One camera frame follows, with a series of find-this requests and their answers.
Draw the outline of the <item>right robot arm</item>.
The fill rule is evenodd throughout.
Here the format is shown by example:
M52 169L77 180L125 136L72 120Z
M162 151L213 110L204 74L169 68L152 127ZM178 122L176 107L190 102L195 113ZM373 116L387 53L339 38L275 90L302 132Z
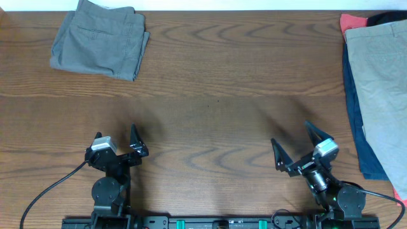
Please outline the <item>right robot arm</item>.
M317 205L324 209L323 214L315 214L297 220L299 228L339 228L350 226L362 218L366 195L358 185L345 184L335 178L331 162L339 153L334 137L318 129L309 121L305 122L313 150L294 162L283 147L271 139L275 168L291 177L305 178Z

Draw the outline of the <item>light khaki shorts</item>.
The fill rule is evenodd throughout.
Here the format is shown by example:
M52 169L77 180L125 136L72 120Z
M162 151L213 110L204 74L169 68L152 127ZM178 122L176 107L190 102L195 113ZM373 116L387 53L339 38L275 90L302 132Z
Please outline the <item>light khaki shorts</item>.
M406 198L406 21L345 33L364 136Z

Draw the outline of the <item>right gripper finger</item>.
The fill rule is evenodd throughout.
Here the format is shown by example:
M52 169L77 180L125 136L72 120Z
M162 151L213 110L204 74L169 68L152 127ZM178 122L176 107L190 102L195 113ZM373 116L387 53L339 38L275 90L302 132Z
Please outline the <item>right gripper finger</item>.
M271 138L271 144L274 152L275 168L281 172L289 172L291 170L290 166L293 164L290 156L274 138Z
M322 131L321 129L317 128L313 123L310 121L305 122L305 127L308 133L308 136L313 144L314 147L316 145L320 144L321 142L331 139L333 140L334 137L331 135L327 134L326 132Z

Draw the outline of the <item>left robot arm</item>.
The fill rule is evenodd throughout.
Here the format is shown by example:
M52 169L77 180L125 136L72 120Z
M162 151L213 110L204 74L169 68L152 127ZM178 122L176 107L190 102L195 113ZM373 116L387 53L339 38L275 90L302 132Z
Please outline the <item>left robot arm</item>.
M117 155L117 146L109 136L98 132L86 149L85 162L105 173L92 187L94 200L91 228L142 228L142 219L131 208L130 168L140 165L149 155L135 124L130 129L132 151Z

